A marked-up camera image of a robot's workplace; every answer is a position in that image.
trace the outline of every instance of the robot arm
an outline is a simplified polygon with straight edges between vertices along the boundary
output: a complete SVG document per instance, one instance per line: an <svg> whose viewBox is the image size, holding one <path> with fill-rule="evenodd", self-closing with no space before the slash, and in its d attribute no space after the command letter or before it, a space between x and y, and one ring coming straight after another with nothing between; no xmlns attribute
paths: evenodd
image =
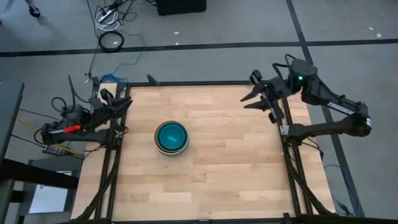
<svg viewBox="0 0 398 224"><path fill-rule="evenodd" d="M107 90L100 91L102 103L99 98L90 100L93 112L90 113L80 105L70 106L64 109L63 119L59 122L44 124L41 135L44 144L60 144L64 141L94 141L101 144L112 144L116 131L124 131L114 122L120 118L132 103L131 97L114 99ZM95 129L111 120L111 128L95 131Z"/></svg>
<svg viewBox="0 0 398 224"><path fill-rule="evenodd" d="M293 59L290 64L287 58ZM261 100L245 108L255 108L260 110L270 110L269 118L272 123L283 119L284 115L277 100L294 95L301 91L302 101L310 105L323 105L347 117L341 121L324 124L314 124L304 126L302 124L291 124L281 126L280 131L291 144L301 145L301 142L309 136L319 136L325 134L348 134L350 136L367 136L371 128L371 119L368 116L368 107L362 102L354 102L345 97L333 93L318 77L318 68L308 64L304 60L296 59L291 55L285 56L287 64L281 65L274 63L272 66L278 73L278 77L267 81L262 81L259 71L255 70L250 76L254 84L253 91L245 96L241 101L254 98L261 93ZM278 67L289 69L289 76L286 80L282 78Z"/></svg>

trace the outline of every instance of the black metal frame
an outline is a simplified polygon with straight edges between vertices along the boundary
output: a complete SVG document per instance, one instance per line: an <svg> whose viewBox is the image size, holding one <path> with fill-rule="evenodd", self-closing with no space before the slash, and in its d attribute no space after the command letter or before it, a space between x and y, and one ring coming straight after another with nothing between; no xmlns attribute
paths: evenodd
<svg viewBox="0 0 398 224"><path fill-rule="evenodd" d="M206 81L206 82L162 82L155 85L153 83L118 83L117 85L117 94L116 97L120 97L121 90L125 90L125 94L129 94L130 89L133 87L145 87L145 86L200 86L200 85L250 85L249 81ZM289 104L286 98L282 99L282 103L284 106L284 111L286 115L286 122L287 124L292 123L292 117L290 114ZM124 126L126 122L126 114L121 118L121 125ZM116 182L118 178L118 169L119 169L119 162L121 157L121 147L123 142L123 136L118 138L116 143L117 147L113 148L116 150L114 164L112 166L111 172L109 175L108 173L108 164L110 160L110 150L107 149L106 155L104 157L104 165L103 170L101 171L101 184L99 186L99 191L94 197L93 201L90 203L88 208L88 212L85 212L77 219L68 222L71 223L95 223L95 224L128 224L128 223L142 223L142 224L152 224L152 223L169 223L169 224L206 224L206 223L340 223L340 224L363 224L363 223L397 223L398 220L388 220L388 219L378 219L378 218L358 218L358 217L340 217L338 215L332 214L325 208L323 208L322 204L317 200L316 196L311 192L311 190L307 187L305 181L305 175L303 171L302 161L300 157L299 149L293 148L294 155L295 155L295 162L297 165L297 170L294 169L292 160L290 158L289 152L289 144L285 141L282 137L281 133L279 132L280 140L282 142L282 148L284 152L284 159L285 165L287 169L287 175L289 178L289 187L290 192L292 194L292 202L295 211L295 218L290 218L288 213L283 213L283 218L244 218L244 219L225 219L225 220L164 220L164 221L125 221L125 222L112 222L112 214L114 208L114 199L116 194ZM302 188L303 197L305 200L305 206L307 209L307 214L301 212L300 203L299 203L299 196L297 194L296 184L298 183L299 186ZM101 218L101 210L102 210L102 198L107 189L107 186L111 186L109 200L108 200L108 207L106 212L106 217ZM315 208L317 211L322 215L314 215L312 211L312 203L314 203ZM93 210L96 210L95 219L89 220L90 215L92 214Z"/></svg>
<svg viewBox="0 0 398 224"><path fill-rule="evenodd" d="M134 88L134 87L145 87L145 86L155 86L153 83L125 83L127 85L123 85L123 83L118 83L118 87L117 87L117 92L116 92L116 98L120 97L120 90L122 90L123 88L125 89L125 94L129 94L130 89ZM200 86L200 85L251 85L250 81L201 81L201 82L162 82L160 83L159 86ZM290 115L290 110L289 110L289 104L287 102L286 99L282 100L283 104L284 104L284 110L286 113L286 117L287 117L287 124L291 124L292 123L292 117ZM126 122L126 115L124 115L122 117L121 120L121 125L124 125ZM282 141L282 145L283 145L283 151L284 151L284 157L285 157L285 163L287 164L288 162L291 162L290 160L290 156L289 156L289 148L287 146L287 144L285 144L284 139L282 138L282 136L280 135L280 139ZM118 142L119 143L119 147L118 149L121 150L122 147L122 142L123 142L123 137L121 138L121 140ZM106 149L105 152L105 157L104 157L104 164L103 164L103 169L101 171L101 181L100 181L100 185L99 187L101 188L102 186L104 186L104 182L106 180L107 177L107 173L108 173L108 164L110 162L111 159L111 150L110 148ZM120 155L121 153L116 153L115 155L115 161L120 160ZM305 182L305 176L304 176L304 172L303 172L303 166L301 163L301 157L300 157L300 153L299 150L297 148L294 149L294 155L296 158L296 165L298 168L298 173L300 175L300 178L303 179L303 181ZM118 178L118 168L116 169L116 175L113 177L112 183L111 183L111 190L110 190L110 194L109 194L109 200L108 200L108 207L107 207L107 212L106 212L106 218L107 219L111 219L112 218L112 213L113 213L113 206L114 206L114 198L115 198L115 193L116 193L116 182L117 182L117 178ZM301 214L301 208L300 208L300 203L299 203L299 196L297 193L297 188L296 188L296 184L295 184L295 180L294 178L289 174L289 172L287 172L287 175L289 177L289 186L290 186L290 191L292 193L292 200L293 200L293 205L294 205L294 210L295 210L295 214L299 215ZM307 199L307 197L305 195L304 199L305 199L305 206L307 209L307 212L309 214L312 214L312 206L311 203L309 202L309 200ZM101 218L101 211L102 211L102 204L103 204L103 200L101 199L99 201L99 203L96 206L96 210L95 210L95 219L99 219ZM289 218L288 215L284 215L284 218L253 218L253 219L227 219L227 220L211 220L212 223L285 223L287 218L289 220L294 220L293 218ZM176 220L176 221L144 221L144 222L112 222L112 223L206 223L206 220Z"/></svg>

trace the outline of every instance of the chair wheel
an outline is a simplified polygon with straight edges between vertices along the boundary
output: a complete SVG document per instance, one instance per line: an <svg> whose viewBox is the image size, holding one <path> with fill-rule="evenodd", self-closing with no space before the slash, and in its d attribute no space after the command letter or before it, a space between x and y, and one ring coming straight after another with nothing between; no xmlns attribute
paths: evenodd
<svg viewBox="0 0 398 224"><path fill-rule="evenodd" d="M36 11L29 6L29 13L31 16L35 17L35 18L39 18L40 17L40 10L39 8L36 8Z"/></svg>

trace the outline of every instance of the power strip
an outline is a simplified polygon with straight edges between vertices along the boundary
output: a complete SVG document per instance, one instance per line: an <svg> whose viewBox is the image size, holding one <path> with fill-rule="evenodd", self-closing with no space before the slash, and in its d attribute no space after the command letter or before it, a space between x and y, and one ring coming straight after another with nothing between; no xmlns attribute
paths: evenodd
<svg viewBox="0 0 398 224"><path fill-rule="evenodd" d="M98 19L98 22L103 22L105 19L107 19L107 18L108 18L111 14L113 14L114 12L116 12L116 9L108 10L104 16L101 16L101 17Z"/></svg>
<svg viewBox="0 0 398 224"><path fill-rule="evenodd" d="M47 145L44 146L42 152L46 153L46 154L53 155L53 156L67 156L67 155L71 154L71 153L65 151L64 149L59 149L57 147L47 146Z"/></svg>

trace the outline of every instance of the black box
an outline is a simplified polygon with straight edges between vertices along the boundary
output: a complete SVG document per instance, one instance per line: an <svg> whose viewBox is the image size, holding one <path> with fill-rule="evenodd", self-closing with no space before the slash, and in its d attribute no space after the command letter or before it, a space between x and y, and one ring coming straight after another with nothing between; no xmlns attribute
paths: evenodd
<svg viewBox="0 0 398 224"><path fill-rule="evenodd" d="M160 16L203 12L206 10L206 0L156 0L156 6Z"/></svg>

